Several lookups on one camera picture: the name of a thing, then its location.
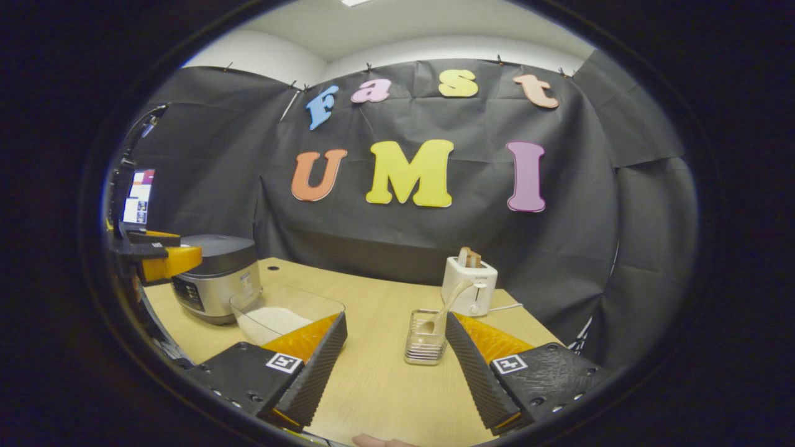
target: wooden table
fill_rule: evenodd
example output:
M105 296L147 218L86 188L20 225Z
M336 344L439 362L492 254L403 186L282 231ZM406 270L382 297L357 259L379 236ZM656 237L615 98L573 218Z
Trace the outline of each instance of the wooden table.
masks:
M349 445L359 433L423 447L494 438L483 428L451 348L436 366L403 360L411 311L441 308L440 287L362 278L276 258L259 261L259 270L264 286L280 282L346 306L347 343L306 431ZM237 325L215 326L194 317L176 301L170 285L145 290L163 325L194 362L246 340ZM491 305L515 302L505 290L496 290ZM522 307L479 319L533 346L559 342Z

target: rice cooker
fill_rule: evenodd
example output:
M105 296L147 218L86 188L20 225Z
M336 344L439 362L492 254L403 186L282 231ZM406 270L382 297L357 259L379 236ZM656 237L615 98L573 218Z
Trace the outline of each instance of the rice cooker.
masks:
M254 241L234 236L196 235L182 238L181 243L201 247L202 263L172 278L176 299L208 323L235 322L229 300L260 289Z

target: foam letter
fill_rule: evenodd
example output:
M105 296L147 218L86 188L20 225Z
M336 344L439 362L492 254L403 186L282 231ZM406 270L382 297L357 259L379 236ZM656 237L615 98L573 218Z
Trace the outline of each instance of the foam letter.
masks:
M541 212L546 208L541 198L539 159L544 148L531 142L510 142L506 146L514 155L514 194L508 208L514 211Z
M320 93L315 99L307 103L306 108L312 116L312 124L309 125L310 130L315 130L319 125L326 122L332 113L327 109L334 107L334 95L339 90L339 87L332 85Z
M478 92L478 84L472 82L475 73L469 70L444 70L439 74L439 91L445 96L468 97Z
M390 97L389 89L392 85L390 80L371 80L359 86L362 90L357 91L351 96L354 103L380 103Z
M557 99L549 98L546 93L544 93L544 89L549 88L549 83L539 80L533 75L516 76L514 82L522 85L525 96L527 96L527 99L532 101L533 104L548 109L557 107Z
M368 202L388 204L392 201L392 194L386 190L387 181L391 181L397 200L404 204L419 181L420 188L413 197L415 204L446 208L452 203L447 193L447 160L452 142L428 140L420 146L411 164L396 142L377 142L370 152L375 154L375 172L373 188L365 196Z
M318 201L326 197L337 179L337 172L339 172L339 161L347 155L345 149L332 149L326 153L326 172L323 174L323 180L320 185L309 186L309 173L312 172L312 165L315 160L320 158L320 153L317 152L304 152L296 157L298 165L296 172L293 174L293 195L298 200L306 200L310 202Z

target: ceiling light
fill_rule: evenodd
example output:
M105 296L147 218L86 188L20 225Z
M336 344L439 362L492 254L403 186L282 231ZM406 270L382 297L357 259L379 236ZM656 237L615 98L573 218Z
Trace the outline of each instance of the ceiling light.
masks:
M361 5L362 3L369 2L370 0L340 0L345 6L357 6Z

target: computer monitor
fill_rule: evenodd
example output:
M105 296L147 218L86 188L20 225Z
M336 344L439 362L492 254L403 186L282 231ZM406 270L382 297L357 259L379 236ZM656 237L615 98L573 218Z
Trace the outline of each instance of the computer monitor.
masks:
M133 185L124 202L122 220L131 227L144 228L149 215L149 194L152 191L154 169L136 169L133 174Z

